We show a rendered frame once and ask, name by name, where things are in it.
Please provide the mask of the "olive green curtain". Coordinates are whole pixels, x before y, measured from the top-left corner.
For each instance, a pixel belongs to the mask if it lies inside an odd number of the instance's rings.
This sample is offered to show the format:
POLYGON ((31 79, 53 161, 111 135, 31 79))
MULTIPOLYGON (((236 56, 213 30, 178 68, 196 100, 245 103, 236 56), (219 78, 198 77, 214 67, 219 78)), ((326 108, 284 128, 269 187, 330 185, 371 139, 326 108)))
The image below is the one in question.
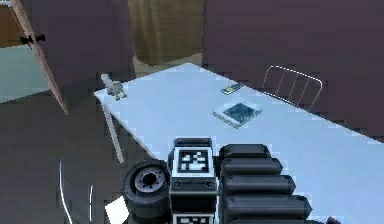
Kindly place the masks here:
POLYGON ((127 0, 137 58, 158 65, 202 52, 205 0, 127 0))

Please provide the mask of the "white framed blue book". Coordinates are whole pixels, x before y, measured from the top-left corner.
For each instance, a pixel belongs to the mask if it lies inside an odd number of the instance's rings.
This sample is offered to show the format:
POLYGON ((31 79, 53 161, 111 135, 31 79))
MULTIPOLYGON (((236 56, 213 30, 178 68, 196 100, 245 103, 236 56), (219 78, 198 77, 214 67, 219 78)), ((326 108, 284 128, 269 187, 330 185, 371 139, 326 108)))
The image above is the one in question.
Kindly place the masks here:
POLYGON ((245 100, 224 103, 213 111, 213 115, 231 127, 238 129, 261 114, 263 108, 245 100))

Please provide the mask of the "small dark remote control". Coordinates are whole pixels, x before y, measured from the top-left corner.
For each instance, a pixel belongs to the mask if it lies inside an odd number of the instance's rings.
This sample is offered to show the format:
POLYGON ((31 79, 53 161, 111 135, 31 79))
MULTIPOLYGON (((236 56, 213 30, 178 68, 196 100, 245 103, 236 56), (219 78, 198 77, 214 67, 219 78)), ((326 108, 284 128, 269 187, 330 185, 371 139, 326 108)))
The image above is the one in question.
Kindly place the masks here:
POLYGON ((237 84, 233 84, 233 85, 230 85, 224 89, 221 90, 221 92, 225 95, 230 95, 236 91, 238 91, 240 88, 243 87, 243 84, 242 83, 237 83, 237 84))

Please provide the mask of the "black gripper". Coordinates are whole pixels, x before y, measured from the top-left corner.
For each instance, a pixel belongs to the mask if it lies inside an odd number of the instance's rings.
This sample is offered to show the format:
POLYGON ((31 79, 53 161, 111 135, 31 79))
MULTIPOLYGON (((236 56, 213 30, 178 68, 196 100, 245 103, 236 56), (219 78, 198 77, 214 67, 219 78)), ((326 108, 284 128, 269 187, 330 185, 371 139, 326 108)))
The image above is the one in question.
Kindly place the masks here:
POLYGON ((163 160, 144 160, 127 172, 121 192, 138 224, 166 224, 170 220, 169 179, 163 160))

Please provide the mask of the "brown room door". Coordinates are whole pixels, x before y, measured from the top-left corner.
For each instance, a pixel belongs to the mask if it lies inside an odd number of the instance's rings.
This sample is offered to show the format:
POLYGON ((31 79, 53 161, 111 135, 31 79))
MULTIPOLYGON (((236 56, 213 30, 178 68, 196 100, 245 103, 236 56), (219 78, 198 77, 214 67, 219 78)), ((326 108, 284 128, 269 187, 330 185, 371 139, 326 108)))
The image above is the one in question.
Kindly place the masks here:
MULTIPOLYGON (((10 0, 10 8, 11 11, 13 12, 19 27, 22 29, 23 33, 26 36, 32 36, 33 38, 35 37, 35 33, 33 31, 33 28, 28 20, 27 13, 25 12, 23 5, 21 3, 21 0, 10 0)), ((47 79, 48 86, 50 90, 52 91, 54 97, 56 98, 58 104, 60 105, 61 109, 65 114, 68 114, 68 109, 67 106, 63 100, 61 91, 55 81, 55 78, 52 74, 52 71, 45 59, 43 50, 41 46, 38 44, 38 42, 35 40, 34 43, 31 43, 31 48, 34 51, 40 67, 44 73, 45 78, 47 79)))

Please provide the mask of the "white table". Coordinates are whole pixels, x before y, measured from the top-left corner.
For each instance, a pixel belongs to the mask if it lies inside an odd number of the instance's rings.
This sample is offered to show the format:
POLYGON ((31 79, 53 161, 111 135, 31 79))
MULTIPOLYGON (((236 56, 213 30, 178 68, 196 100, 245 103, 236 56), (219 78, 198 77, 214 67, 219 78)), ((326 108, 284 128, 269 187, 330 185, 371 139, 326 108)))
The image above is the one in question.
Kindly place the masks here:
POLYGON ((208 137, 215 149, 261 143, 310 200, 312 217, 342 224, 384 224, 384 144, 249 87, 231 95, 231 80, 191 63, 124 83, 126 98, 96 92, 110 123, 119 122, 158 159, 178 137, 208 137), (213 115, 233 100, 263 108, 235 129, 213 115))

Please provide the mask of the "grey green figurine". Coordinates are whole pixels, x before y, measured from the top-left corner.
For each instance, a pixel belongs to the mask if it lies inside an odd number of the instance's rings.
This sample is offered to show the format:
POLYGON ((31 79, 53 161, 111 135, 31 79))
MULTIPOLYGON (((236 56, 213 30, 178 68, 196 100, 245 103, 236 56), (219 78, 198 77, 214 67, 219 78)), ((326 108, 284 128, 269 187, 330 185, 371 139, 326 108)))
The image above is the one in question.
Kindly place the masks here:
POLYGON ((127 97, 120 81, 112 80, 109 74, 102 74, 100 78, 107 89, 107 94, 113 96, 116 101, 127 97))

